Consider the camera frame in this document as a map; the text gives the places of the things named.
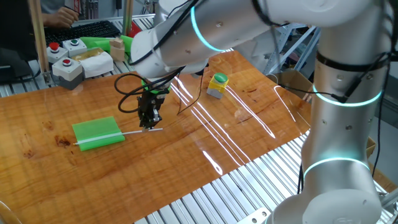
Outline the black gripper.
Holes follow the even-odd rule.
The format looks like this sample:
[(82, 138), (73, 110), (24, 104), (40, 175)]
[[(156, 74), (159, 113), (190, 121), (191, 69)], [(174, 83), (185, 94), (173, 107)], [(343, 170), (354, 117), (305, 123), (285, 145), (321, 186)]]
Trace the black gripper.
[(161, 120), (159, 110), (165, 100), (165, 94), (143, 93), (137, 98), (140, 127), (143, 131), (154, 128)]

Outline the bare hand at keyboard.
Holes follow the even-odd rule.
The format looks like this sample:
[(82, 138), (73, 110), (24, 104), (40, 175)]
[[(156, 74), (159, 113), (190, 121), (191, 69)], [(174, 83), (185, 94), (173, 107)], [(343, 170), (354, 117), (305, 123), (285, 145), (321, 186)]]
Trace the bare hand at keyboard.
[(79, 13), (67, 7), (61, 7), (54, 15), (52, 21), (55, 27), (69, 28), (78, 21)]

